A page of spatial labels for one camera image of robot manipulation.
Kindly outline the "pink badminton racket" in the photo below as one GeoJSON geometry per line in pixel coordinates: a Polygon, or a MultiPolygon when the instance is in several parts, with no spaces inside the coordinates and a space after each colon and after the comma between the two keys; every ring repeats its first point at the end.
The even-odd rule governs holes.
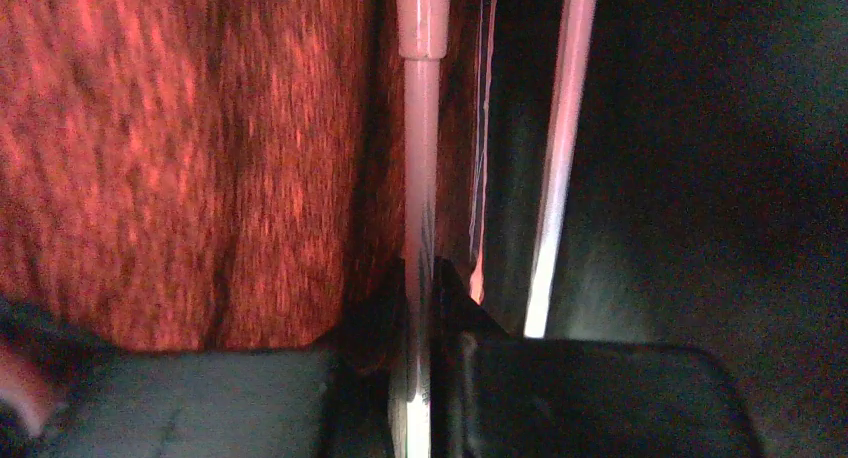
{"type": "Polygon", "coordinates": [[[430,316],[440,100],[451,0],[396,0],[403,61],[406,326],[392,371],[389,422],[397,457],[432,454],[430,316]]]}
{"type": "Polygon", "coordinates": [[[597,0],[563,0],[546,156],[522,334],[545,336],[597,0]]]}

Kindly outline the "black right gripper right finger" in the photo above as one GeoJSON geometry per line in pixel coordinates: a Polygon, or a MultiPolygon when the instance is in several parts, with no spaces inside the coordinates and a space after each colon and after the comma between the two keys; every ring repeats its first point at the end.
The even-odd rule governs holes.
{"type": "Polygon", "coordinates": [[[758,457],[734,383],[687,347],[506,333],[437,259],[437,457],[758,457]]]}

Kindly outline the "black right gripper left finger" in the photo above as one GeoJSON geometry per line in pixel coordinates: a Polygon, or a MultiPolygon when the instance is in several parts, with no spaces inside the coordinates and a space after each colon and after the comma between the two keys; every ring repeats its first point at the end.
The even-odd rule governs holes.
{"type": "Polygon", "coordinates": [[[5,457],[390,457],[388,376],[403,263],[300,349],[123,351],[1,302],[5,457]]]}

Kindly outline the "pink racket cover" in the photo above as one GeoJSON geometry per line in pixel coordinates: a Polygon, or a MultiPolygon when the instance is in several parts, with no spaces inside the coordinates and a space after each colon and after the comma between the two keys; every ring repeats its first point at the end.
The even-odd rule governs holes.
{"type": "MultiPolygon", "coordinates": [[[[135,350],[387,366],[395,0],[1,0],[1,299],[135,350]]],[[[847,453],[847,0],[597,0],[550,338],[696,346],[847,453]]]]}

